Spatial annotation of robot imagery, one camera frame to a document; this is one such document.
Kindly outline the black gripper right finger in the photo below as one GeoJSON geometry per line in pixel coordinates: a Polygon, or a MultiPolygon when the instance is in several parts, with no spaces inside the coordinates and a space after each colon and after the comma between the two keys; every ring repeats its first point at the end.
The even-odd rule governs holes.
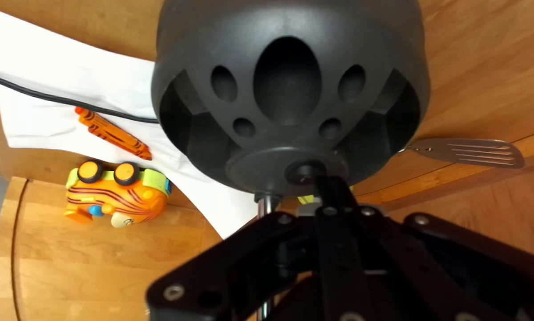
{"type": "Polygon", "coordinates": [[[361,321],[534,321],[534,254],[414,211],[396,222],[320,176],[323,313],[361,321]]]}

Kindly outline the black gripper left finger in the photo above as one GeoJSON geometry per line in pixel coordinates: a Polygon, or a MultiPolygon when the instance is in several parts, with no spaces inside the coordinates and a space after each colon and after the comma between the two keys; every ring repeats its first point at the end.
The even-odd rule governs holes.
{"type": "Polygon", "coordinates": [[[314,267],[314,219],[275,211],[156,277],[149,321],[243,321],[314,267]]]}

